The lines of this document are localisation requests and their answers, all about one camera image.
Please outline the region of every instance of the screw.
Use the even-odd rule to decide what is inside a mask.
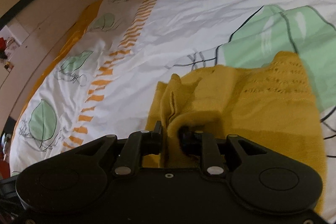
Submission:
[[[114,172],[117,175],[124,176],[124,175],[129,175],[132,172],[132,170],[130,167],[127,167],[127,166],[120,166],[120,167],[115,168]]]
[[[207,172],[210,175],[220,175],[220,174],[224,173],[224,169],[222,167],[219,167],[219,166],[211,166],[207,169]]]
[[[173,177],[174,177],[174,175],[173,175],[173,174],[170,174],[170,173],[168,173],[168,174],[165,174],[165,177],[166,177],[166,178],[168,178],[168,179],[171,179],[171,178],[173,178]]]

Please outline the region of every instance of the bed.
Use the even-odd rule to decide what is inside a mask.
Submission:
[[[32,89],[10,149],[11,175],[106,134],[146,126],[158,81],[217,64],[262,67],[300,55],[327,162],[321,215],[336,221],[335,0],[97,0]]]

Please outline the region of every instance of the clothes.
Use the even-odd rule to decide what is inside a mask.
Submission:
[[[159,161],[153,155],[146,156],[144,166],[196,166],[195,158],[181,151],[177,137],[181,126],[189,126],[216,138],[240,135],[311,166],[325,183],[319,112],[295,53],[279,52],[264,68],[217,65],[182,78],[174,74],[168,84],[157,84],[146,129],[152,130],[157,120],[163,126],[163,152]],[[316,207],[318,213],[322,200]]]

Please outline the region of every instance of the yellow knit fabric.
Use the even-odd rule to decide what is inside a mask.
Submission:
[[[157,84],[146,129],[152,130],[156,121],[163,125],[163,152],[159,157],[144,157],[143,166],[196,166],[197,160],[181,151],[177,137],[181,126],[189,126],[216,138],[238,134],[311,166],[325,183],[319,112],[295,53],[279,52],[264,68],[217,65],[182,78],[174,74],[168,84]],[[322,200],[315,208],[318,213]]]

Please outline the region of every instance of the red object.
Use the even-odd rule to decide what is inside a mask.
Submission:
[[[4,51],[6,49],[6,40],[3,37],[0,37],[0,51]]]

